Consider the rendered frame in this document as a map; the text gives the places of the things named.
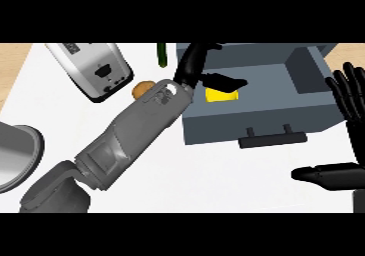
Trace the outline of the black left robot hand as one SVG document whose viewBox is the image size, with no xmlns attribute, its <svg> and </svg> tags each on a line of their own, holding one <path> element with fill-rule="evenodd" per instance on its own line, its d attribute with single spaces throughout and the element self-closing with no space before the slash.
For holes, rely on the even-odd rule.
<svg viewBox="0 0 365 256">
<path fill-rule="evenodd" d="M 196 84 L 202 83 L 205 88 L 214 89 L 223 93 L 232 93 L 248 84 L 245 79 L 234 79 L 217 73 L 202 73 L 206 52 L 220 49 L 221 43 L 189 44 L 174 72 L 172 81 L 177 84 L 195 88 Z"/>
</svg>

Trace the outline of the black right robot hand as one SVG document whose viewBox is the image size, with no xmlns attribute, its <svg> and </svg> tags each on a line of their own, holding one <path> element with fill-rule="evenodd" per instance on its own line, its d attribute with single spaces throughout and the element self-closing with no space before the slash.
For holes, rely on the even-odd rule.
<svg viewBox="0 0 365 256">
<path fill-rule="evenodd" d="M 329 191 L 365 189 L 365 70 L 350 62 L 325 78 L 336 107 L 345 120 L 356 163 L 301 167 L 291 178 L 310 182 Z"/>
</svg>

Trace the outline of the yellow cup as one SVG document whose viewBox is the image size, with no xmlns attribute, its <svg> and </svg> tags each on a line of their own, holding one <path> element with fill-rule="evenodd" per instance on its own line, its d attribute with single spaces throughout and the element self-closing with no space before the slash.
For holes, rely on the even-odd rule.
<svg viewBox="0 0 365 256">
<path fill-rule="evenodd" d="M 233 101 L 236 99 L 237 99 L 237 91 L 224 93 L 211 88 L 205 89 L 205 101 L 206 102 Z"/>
</svg>

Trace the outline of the grey-blue open drawer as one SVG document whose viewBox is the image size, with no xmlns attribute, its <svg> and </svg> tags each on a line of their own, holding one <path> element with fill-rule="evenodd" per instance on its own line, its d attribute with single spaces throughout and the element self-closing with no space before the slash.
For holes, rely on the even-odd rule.
<svg viewBox="0 0 365 256">
<path fill-rule="evenodd" d="M 203 72 L 245 79 L 248 85 L 237 100 L 208 103 L 198 84 L 183 117 L 332 105 L 323 58 L 333 47 L 335 43 L 227 43 L 211 50 Z"/>
</svg>

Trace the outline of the grey-blue drawer front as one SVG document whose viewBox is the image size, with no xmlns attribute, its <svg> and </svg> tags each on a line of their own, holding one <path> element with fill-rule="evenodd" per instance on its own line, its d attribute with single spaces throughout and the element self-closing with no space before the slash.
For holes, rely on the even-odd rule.
<svg viewBox="0 0 365 256">
<path fill-rule="evenodd" d="M 335 104 L 257 112 L 181 117 L 184 144 L 232 141 L 246 136 L 276 135 L 288 124 L 294 132 L 320 132 L 342 121 Z"/>
</svg>

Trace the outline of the green cucumber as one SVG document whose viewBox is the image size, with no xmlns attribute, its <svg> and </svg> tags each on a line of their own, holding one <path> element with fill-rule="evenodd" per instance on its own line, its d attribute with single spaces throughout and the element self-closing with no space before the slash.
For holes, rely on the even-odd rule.
<svg viewBox="0 0 365 256">
<path fill-rule="evenodd" d="M 156 58 L 158 58 L 158 66 L 161 68 L 167 67 L 167 49 L 165 43 L 156 43 Z"/>
</svg>

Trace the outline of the brown potato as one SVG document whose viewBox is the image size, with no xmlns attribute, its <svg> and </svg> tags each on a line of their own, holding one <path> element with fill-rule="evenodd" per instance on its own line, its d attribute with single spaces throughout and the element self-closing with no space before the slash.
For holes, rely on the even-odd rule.
<svg viewBox="0 0 365 256">
<path fill-rule="evenodd" d="M 138 99 L 140 96 L 146 93 L 146 91 L 152 88 L 155 85 L 153 81 L 141 81 L 137 83 L 137 85 L 133 87 L 131 90 L 131 96 L 134 99 Z"/>
</svg>

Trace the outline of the silver toaster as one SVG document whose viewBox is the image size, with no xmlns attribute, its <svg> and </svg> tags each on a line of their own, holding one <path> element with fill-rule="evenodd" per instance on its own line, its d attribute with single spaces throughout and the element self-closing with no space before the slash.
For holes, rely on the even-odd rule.
<svg viewBox="0 0 365 256">
<path fill-rule="evenodd" d="M 133 80 L 115 43 L 45 43 L 78 90 L 100 103 Z"/>
</svg>

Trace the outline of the grey round pot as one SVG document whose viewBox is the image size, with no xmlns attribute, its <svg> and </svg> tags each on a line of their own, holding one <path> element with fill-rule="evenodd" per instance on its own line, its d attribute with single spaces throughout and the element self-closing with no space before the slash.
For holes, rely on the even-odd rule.
<svg viewBox="0 0 365 256">
<path fill-rule="evenodd" d="M 32 174 L 41 160 L 44 139 L 26 125 L 0 122 L 0 193 L 7 192 Z"/>
</svg>

